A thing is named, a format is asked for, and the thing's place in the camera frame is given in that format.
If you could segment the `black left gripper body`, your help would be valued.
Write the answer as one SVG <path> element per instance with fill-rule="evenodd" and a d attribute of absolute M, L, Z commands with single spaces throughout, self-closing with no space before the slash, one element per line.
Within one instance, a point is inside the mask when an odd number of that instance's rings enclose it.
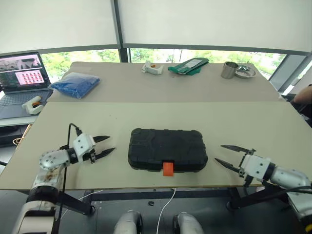
<path fill-rule="evenodd" d="M 96 161 L 96 152 L 95 149 L 91 149 L 89 152 L 86 152 L 82 156 L 83 161 L 90 161 L 91 163 L 95 163 Z"/>

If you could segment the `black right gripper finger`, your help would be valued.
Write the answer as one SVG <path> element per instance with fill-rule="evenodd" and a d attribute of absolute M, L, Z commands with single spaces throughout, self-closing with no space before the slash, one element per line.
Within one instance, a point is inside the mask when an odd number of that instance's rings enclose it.
<path fill-rule="evenodd" d="M 236 152 L 244 152 L 246 154 L 249 154 L 250 152 L 249 149 L 245 149 L 245 148 L 234 146 L 234 145 L 221 145 L 221 147 L 232 150 L 232 151 L 236 151 Z"/>
<path fill-rule="evenodd" d="M 218 163 L 220 163 L 222 166 L 224 166 L 225 168 L 227 168 L 227 169 L 229 169 L 229 170 L 231 170 L 231 171 L 234 171 L 234 172 L 236 172 L 236 173 L 238 173 L 238 172 L 240 171 L 239 168 L 236 168 L 234 165 L 232 165 L 232 164 L 230 164 L 230 163 L 228 163 L 228 162 L 226 162 L 226 161 L 224 161 L 224 160 L 221 160 L 221 159 L 219 159 L 219 158 L 215 158 L 215 160 L 216 160 Z"/>

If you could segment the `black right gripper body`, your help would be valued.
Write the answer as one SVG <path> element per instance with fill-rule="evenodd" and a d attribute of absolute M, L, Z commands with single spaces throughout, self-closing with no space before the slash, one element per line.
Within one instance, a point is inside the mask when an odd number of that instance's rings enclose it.
<path fill-rule="evenodd" d="M 245 153 L 239 164 L 240 171 L 238 174 L 240 177 L 245 178 L 245 183 L 243 185 L 244 187 L 250 186 L 256 174 L 256 149 L 251 148 L 249 150 L 249 154 Z"/>

